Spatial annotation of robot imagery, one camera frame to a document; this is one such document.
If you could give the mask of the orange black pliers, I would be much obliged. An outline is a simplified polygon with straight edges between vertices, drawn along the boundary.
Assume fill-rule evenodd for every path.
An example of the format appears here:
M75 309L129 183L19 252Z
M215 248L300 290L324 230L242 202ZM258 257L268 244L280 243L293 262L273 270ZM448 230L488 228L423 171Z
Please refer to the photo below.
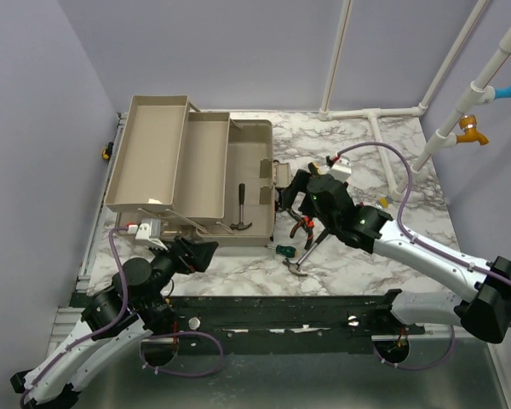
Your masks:
M306 235L307 235L307 239L306 239L306 242L305 242L305 245L304 245L304 249L305 250L309 250L312 247L312 245L313 245L313 238L314 238L314 234L313 234L314 222L313 222L312 217L302 216L302 215L294 212L293 210L291 210L289 212L289 215L296 222L295 225L293 226L293 228L290 230L289 237L291 239L293 239L296 236L296 233L300 229L303 230L306 233Z

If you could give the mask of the small claw hammer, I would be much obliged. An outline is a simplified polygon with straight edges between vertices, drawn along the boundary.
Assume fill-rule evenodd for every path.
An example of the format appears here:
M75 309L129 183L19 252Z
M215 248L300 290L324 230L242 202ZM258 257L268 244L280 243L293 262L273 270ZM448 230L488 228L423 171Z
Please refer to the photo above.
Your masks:
M244 221L244 201L245 201L245 189L244 183L238 185L238 221L232 223L230 228L233 231L244 231L252 227L253 223L246 223Z

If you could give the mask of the beige plastic tool box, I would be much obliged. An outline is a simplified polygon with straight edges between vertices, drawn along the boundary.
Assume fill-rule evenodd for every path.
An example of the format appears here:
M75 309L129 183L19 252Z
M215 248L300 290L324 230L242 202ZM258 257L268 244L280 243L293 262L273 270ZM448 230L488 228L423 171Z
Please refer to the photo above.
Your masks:
M273 124L199 111L185 95L132 97L104 200L117 225L161 221L161 240L184 235L222 246L264 246L273 237L277 188L291 180L273 153ZM238 185L244 183L244 221Z

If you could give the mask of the large black-handled claw hammer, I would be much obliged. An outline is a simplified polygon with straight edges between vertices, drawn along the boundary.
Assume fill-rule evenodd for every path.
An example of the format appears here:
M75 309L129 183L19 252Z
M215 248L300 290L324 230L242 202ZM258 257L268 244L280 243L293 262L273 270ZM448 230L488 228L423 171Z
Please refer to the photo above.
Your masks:
M291 274L294 274L297 277L307 277L307 273L303 273L301 270L301 265L315 252L315 250L320 246L320 244L330 235L330 231L325 229L322 231L319 236L314 240L313 244L309 247L308 250L305 250L302 255L297 259L296 262L292 262L289 258L285 258L282 263L287 267L288 271Z

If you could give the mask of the yellow black screwdriver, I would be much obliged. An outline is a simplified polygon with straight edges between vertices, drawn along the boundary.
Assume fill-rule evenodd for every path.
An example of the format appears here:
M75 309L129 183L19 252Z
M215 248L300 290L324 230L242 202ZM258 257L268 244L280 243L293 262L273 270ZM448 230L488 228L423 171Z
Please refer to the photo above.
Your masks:
M308 170L312 176L320 176L321 175L320 168L316 163L311 162L308 164L307 167L308 167Z

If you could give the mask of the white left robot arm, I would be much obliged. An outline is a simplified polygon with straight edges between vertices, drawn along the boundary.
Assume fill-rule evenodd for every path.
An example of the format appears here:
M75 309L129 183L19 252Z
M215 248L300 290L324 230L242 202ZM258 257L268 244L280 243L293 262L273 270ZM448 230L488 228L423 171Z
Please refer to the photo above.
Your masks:
M177 274L203 273L218 248L176 237L152 259L118 262L112 284L94 294L72 331L39 366L10 382L22 408L71 408L92 379L128 346L146 339L182 337L162 289Z

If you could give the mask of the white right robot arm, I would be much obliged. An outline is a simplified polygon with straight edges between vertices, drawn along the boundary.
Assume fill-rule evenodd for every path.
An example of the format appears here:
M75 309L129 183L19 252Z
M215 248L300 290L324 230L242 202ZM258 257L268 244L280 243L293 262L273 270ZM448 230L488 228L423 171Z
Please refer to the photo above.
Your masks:
M398 292L375 312L380 331L432 323L460 326L487 343L504 340L511 328L510 260L488 262L428 239L384 210L354 203L347 183L330 174L298 171L281 191L279 207L290 210L298 193L304 195L299 211L344 245L400 262L446 287L443 293Z

